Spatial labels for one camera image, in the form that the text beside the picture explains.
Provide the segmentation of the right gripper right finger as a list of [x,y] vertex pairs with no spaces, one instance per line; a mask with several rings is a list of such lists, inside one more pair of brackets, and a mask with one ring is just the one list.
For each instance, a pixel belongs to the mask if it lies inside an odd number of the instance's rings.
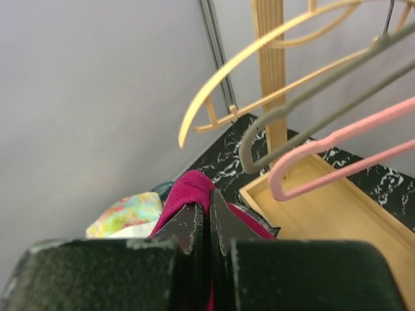
[[211,310],[406,310],[382,254],[354,240],[278,240],[210,194]]

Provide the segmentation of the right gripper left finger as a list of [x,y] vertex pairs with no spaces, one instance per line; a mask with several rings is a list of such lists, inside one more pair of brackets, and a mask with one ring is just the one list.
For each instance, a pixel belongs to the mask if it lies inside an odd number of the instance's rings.
[[28,248],[2,310],[201,310],[204,212],[184,205],[151,238],[44,240]]

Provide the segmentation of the floral pastel garment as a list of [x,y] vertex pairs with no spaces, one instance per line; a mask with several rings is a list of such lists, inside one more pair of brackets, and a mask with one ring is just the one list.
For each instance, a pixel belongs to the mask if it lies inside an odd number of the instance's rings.
[[107,208],[87,229],[87,238],[107,238],[135,225],[155,224],[163,210],[157,192],[135,194]]

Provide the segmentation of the navy plaid skirt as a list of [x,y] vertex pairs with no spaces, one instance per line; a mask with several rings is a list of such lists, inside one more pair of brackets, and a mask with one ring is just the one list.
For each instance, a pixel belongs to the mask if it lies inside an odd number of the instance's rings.
[[265,230],[267,230],[273,238],[277,238],[277,235],[281,229],[281,227],[274,227],[272,226],[261,214],[257,211],[253,210],[250,207],[237,205],[237,208],[240,209],[242,212],[253,218],[259,225],[261,225]]

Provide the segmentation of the magenta skirt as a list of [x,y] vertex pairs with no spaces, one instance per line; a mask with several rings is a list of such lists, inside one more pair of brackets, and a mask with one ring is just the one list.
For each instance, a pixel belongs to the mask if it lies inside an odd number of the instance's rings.
[[152,238],[176,236],[172,273],[143,310],[275,310],[264,273],[248,270],[248,256],[228,249],[237,239],[245,250],[273,236],[236,205],[226,202],[213,182],[197,170],[174,182]]

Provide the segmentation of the grey hanger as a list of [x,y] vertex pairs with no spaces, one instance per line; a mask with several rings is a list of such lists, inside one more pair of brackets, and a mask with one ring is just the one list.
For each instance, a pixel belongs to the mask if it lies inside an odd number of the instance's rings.
[[[389,9],[389,4],[388,1],[364,3],[330,33],[314,42],[287,49],[286,82],[292,83],[344,56],[366,48],[380,35],[385,21],[389,21],[390,28],[394,29],[405,4],[396,2],[393,10]],[[287,118],[287,128],[298,133],[304,132],[413,58],[414,37],[409,36],[297,107]],[[232,83],[238,106],[241,108],[268,93],[268,87],[260,81],[258,55],[249,57],[236,68]],[[317,132],[314,138],[321,139],[343,126],[413,96],[414,73],[409,73]],[[345,141],[340,144],[340,148],[360,157],[368,157],[413,137],[414,116],[409,115]]]

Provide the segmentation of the pink hanger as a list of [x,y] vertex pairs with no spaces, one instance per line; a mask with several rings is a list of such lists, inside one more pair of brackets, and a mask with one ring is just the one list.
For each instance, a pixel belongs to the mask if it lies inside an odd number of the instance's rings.
[[[414,139],[410,139],[404,143],[393,146],[392,148],[371,155],[370,157],[359,157],[355,154],[351,154],[345,160],[339,160],[331,155],[333,150],[339,150],[337,147],[339,143],[360,136],[369,130],[373,130],[412,113],[414,113],[414,98],[409,98],[332,132],[323,139],[312,140],[294,148],[282,156],[269,173],[268,187],[272,197],[278,202],[291,200],[339,179],[352,176],[358,172],[367,170],[370,167],[379,165],[393,157],[413,151]],[[324,174],[322,177],[308,181],[307,183],[302,183],[291,190],[285,190],[283,186],[283,173],[288,171],[295,163],[315,154],[322,156],[322,159],[328,162],[333,171]]]

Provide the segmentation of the teal transparent basin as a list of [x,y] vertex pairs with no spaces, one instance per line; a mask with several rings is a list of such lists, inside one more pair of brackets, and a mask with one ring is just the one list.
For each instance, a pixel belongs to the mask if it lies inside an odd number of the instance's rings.
[[169,193],[174,185],[173,181],[168,181],[155,186],[151,192],[156,192],[160,197],[162,204],[167,200]]

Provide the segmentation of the wooden clothes rack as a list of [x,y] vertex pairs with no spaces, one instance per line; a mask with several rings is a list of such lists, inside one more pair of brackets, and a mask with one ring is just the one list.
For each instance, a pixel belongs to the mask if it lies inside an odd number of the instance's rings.
[[[336,10],[309,20],[287,31],[285,39],[320,30],[341,13]],[[273,108],[256,109],[268,112],[284,105],[287,93]],[[389,263],[406,306],[414,309],[414,234],[407,227],[345,178],[277,202],[268,188],[268,176],[266,173],[255,179],[240,193],[246,203],[281,226],[282,239],[357,239],[371,243]]]

